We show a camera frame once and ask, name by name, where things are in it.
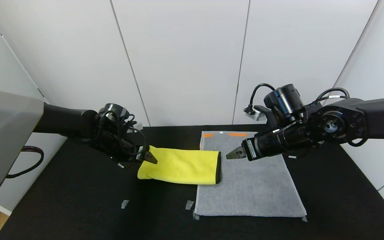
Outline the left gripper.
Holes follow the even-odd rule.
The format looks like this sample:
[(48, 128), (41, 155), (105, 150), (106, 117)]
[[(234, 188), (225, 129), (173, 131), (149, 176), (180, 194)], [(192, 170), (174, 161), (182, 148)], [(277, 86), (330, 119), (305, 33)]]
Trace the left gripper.
[(130, 139), (120, 139), (120, 162), (121, 163), (140, 163), (140, 162), (149, 162), (152, 164), (157, 164), (158, 160), (154, 155), (149, 152), (149, 146), (137, 145), (133, 143)]

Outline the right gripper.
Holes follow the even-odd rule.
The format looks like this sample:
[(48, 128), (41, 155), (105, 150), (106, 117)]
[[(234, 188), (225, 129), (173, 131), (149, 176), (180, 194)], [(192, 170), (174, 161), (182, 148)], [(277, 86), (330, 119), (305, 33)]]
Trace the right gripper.
[(283, 153), (284, 147), (279, 138), (280, 129), (258, 132), (252, 138), (242, 141), (241, 146), (226, 154), (226, 159), (242, 159), (249, 161), (272, 157)]

